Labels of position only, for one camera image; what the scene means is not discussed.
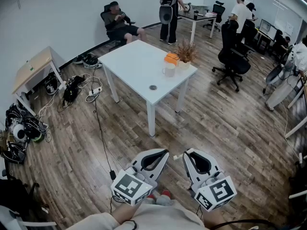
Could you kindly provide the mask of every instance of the man sitting in chair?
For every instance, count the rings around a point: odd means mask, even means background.
[[[141,36],[142,41],[146,41],[146,34],[143,28],[134,25],[126,25],[130,23],[130,18],[119,9],[118,2],[110,3],[110,12],[105,15],[105,26],[107,34],[110,38],[116,40],[126,39],[127,44],[132,42],[132,36]]]

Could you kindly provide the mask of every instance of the wooden floor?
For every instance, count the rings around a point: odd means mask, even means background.
[[[165,51],[174,50],[175,45],[159,41],[160,27],[146,29],[149,43]],[[191,27],[190,22],[178,22],[179,41],[189,40]],[[167,188],[183,206],[196,212],[198,204],[187,191],[189,180],[183,163],[171,158],[189,148],[200,149],[217,159],[236,186],[238,195],[222,208],[225,220],[260,218],[282,225],[290,214],[287,179],[295,171],[296,157],[283,138],[284,107],[280,104],[272,112],[264,104],[268,97],[262,94],[264,77],[273,68],[273,60],[267,55],[261,59],[262,55],[253,53],[252,67],[243,82],[239,82],[239,93],[230,79],[217,86],[222,74],[213,73],[212,67],[223,67],[217,58],[222,48],[221,33],[215,31],[212,39],[209,34],[201,23],[197,24],[195,43],[199,53],[193,65],[198,71],[189,81],[185,106],[179,114],[175,113],[178,89],[157,105],[154,138],[148,134],[145,100],[114,77],[120,98],[116,104],[104,71],[96,70],[95,76],[103,83],[97,108],[111,167],[118,173],[141,151],[168,149],[170,158],[158,191]],[[94,53],[101,56],[109,47],[103,46]],[[71,64],[62,72],[67,80],[73,75],[92,74],[93,70]],[[25,183],[40,184],[36,195],[49,204],[49,213],[61,229],[91,214],[110,211],[109,167],[93,113],[94,104],[85,102],[89,89],[86,86],[75,103],[62,113],[57,112],[56,96],[43,117],[51,127],[52,141],[31,144],[24,165],[11,166],[14,176]],[[42,87],[33,97],[37,95],[36,112],[51,98]],[[291,98],[284,101],[285,106]],[[300,99],[288,111],[288,131],[306,115],[305,105],[304,99]],[[305,140],[302,129],[290,137],[290,144],[301,151]]]

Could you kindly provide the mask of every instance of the red shoe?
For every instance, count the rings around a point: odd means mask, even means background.
[[[148,198],[152,198],[152,199],[154,199],[154,200],[155,200],[155,197],[154,197],[154,195],[153,195],[153,194],[150,194],[150,195],[148,195],[147,197],[148,197]]]
[[[165,195],[168,196],[169,198],[171,198],[171,193],[168,190],[163,190],[163,192],[161,193],[161,195]]]

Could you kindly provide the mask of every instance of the black pants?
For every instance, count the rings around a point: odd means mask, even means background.
[[[178,20],[178,8],[173,9],[173,18],[170,22],[170,28],[169,28],[169,38],[168,42],[170,44],[176,42],[176,29],[177,29],[177,20]],[[166,40],[168,35],[168,24],[162,24],[161,32],[160,32],[160,39]]]

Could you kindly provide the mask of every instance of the power strip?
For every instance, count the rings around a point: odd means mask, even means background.
[[[96,95],[98,95],[98,94],[101,93],[101,92],[102,92],[102,88],[99,87],[99,88],[93,89],[93,91],[90,90],[90,91],[88,92],[88,96],[96,96]]]

